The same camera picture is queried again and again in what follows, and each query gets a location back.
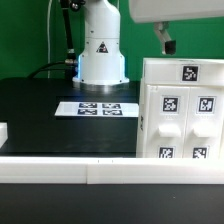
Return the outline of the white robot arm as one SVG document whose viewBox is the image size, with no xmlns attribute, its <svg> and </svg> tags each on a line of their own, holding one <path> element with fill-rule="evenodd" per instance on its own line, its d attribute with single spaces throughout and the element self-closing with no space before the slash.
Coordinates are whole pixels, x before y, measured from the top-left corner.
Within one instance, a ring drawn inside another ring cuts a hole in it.
<svg viewBox="0 0 224 224">
<path fill-rule="evenodd" d="M 224 16 L 224 0 L 128 0 L 136 23 L 152 23 L 162 53 L 176 53 L 168 24 L 175 20 Z M 85 0 L 85 48 L 78 57 L 73 84 L 88 89 L 109 90 L 129 83 L 125 58 L 120 52 L 120 12 L 108 0 Z"/>
</svg>

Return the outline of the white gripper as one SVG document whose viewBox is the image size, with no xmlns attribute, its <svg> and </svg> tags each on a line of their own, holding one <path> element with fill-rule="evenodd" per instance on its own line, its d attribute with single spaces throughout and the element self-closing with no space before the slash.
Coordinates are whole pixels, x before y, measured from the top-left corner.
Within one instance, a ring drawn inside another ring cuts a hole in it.
<svg viewBox="0 0 224 224">
<path fill-rule="evenodd" d="M 167 21 L 224 16 L 224 0 L 128 0 L 131 18 L 136 23 L 154 23 L 154 32 L 164 55 L 176 53 Z"/>
</svg>

